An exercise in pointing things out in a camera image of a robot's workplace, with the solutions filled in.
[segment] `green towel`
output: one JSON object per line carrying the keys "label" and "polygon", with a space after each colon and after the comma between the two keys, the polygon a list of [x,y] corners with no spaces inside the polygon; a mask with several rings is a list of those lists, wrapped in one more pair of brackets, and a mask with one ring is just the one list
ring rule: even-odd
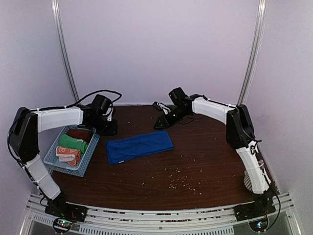
{"label": "green towel", "polygon": [[68,135],[61,135],[59,138],[59,145],[64,148],[72,148],[80,150],[82,154],[84,154],[87,150],[88,144],[86,141],[78,140],[75,138],[72,138]]}

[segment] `red towel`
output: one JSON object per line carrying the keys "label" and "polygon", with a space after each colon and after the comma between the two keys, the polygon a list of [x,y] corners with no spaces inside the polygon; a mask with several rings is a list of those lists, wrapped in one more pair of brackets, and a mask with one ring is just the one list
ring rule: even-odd
{"label": "red towel", "polygon": [[75,139],[84,140],[87,143],[90,143],[90,140],[92,138],[91,132],[83,131],[83,130],[75,130],[75,129],[68,130],[67,135]]}
{"label": "red towel", "polygon": [[59,157],[60,162],[66,162],[73,167],[76,167],[81,159],[81,153],[79,150],[64,148],[61,146],[56,148],[55,155]]}

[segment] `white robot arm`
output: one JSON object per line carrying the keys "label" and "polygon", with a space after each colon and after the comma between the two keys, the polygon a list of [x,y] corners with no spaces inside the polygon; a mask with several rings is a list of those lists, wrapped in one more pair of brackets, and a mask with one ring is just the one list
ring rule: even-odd
{"label": "white robot arm", "polygon": [[[198,97],[192,101],[193,113],[211,117],[224,123],[225,125],[227,125],[227,113],[233,110],[235,110],[235,108],[231,106],[224,106],[218,103],[214,103],[210,100],[204,99],[203,97]],[[256,158],[256,152],[258,152],[256,143],[256,141],[251,141],[247,147],[243,146],[241,148],[237,148],[236,152],[239,154],[245,165],[246,171],[251,181],[253,193],[262,194],[269,188],[265,178],[267,178],[269,183],[270,179],[264,170],[263,161],[258,161]]]}
{"label": "white robot arm", "polygon": [[87,208],[66,203],[65,194],[53,181],[41,159],[38,133],[68,125],[84,125],[100,135],[114,135],[117,132],[117,121],[112,119],[112,101],[102,95],[97,95],[87,106],[71,106],[73,107],[51,107],[42,110],[19,108],[9,130],[8,144],[19,159],[13,157],[47,199],[45,212],[71,221],[83,222]]}
{"label": "white robot arm", "polygon": [[263,160],[256,157],[258,152],[257,141],[254,136],[252,121],[245,105],[233,106],[212,101],[204,95],[187,96],[181,88],[169,93],[175,108],[164,107],[164,104],[155,102],[153,106],[163,111],[154,129],[166,129],[183,117],[192,114],[201,114],[216,119],[226,125],[227,143],[234,149],[243,161],[246,171],[245,186],[254,193],[255,203],[237,207],[237,220],[249,219],[257,215],[264,215],[265,211],[275,211],[272,206],[274,193],[270,187],[270,179],[264,168]]}

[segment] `folded blue towel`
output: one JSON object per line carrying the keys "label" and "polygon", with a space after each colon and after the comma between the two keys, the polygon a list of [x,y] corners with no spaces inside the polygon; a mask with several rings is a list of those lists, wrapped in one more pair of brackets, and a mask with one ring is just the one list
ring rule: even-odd
{"label": "folded blue towel", "polygon": [[137,157],[160,153],[174,148],[170,136],[164,130],[151,134],[106,142],[108,163],[118,164]]}

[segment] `metal base plate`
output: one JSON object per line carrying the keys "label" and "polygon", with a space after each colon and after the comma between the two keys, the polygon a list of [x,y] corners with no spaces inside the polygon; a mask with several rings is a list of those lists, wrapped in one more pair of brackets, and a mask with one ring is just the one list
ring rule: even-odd
{"label": "metal base plate", "polygon": [[[88,211],[87,207],[68,204],[68,203],[67,203],[67,206],[68,206],[68,210],[70,212],[73,212],[74,216],[72,216],[72,214],[71,214],[70,216],[65,217],[65,219],[75,220],[77,222],[84,222],[85,221],[86,214]],[[45,213],[53,215],[55,217],[60,217],[60,218],[64,217],[61,215],[61,213],[59,211],[55,210],[55,208],[53,206],[49,206],[49,205],[45,208]]]}
{"label": "metal base plate", "polygon": [[[292,230],[294,235],[300,235],[301,231],[297,224],[297,216],[294,214],[296,211],[290,195],[284,193],[279,195],[279,198],[281,201],[281,219],[277,223],[280,224],[283,220],[285,221],[282,217],[284,213],[288,212],[287,222],[292,225],[292,229],[286,226],[285,234],[290,234]],[[44,206],[48,202],[44,199],[42,206],[40,205],[41,199],[42,196],[36,194],[31,194],[29,197],[26,204],[27,214],[23,215],[24,221],[20,225],[19,234],[29,234],[30,227],[34,224],[33,222],[38,222],[37,225],[45,224],[52,226],[55,216],[45,213]],[[273,202],[278,209],[278,200],[274,198]],[[238,226],[240,231],[242,231],[242,226],[251,231],[247,226],[247,220],[237,222],[233,206],[179,211],[133,211],[88,206],[87,208],[88,212],[85,222],[73,224],[69,233],[85,235],[108,235],[113,233],[124,235],[203,235],[211,233],[212,235],[219,233],[220,235],[233,235],[235,231],[232,229],[232,225]],[[280,231],[281,226],[275,226],[273,229],[273,232]]]}
{"label": "metal base plate", "polygon": [[[237,218],[237,221],[242,221],[246,219],[254,219],[259,216],[265,215],[265,212],[262,214],[255,213],[254,208],[254,202],[244,204],[244,205],[237,205],[234,207],[235,216]],[[273,213],[276,211],[275,206],[271,205],[267,207],[268,213]]]}

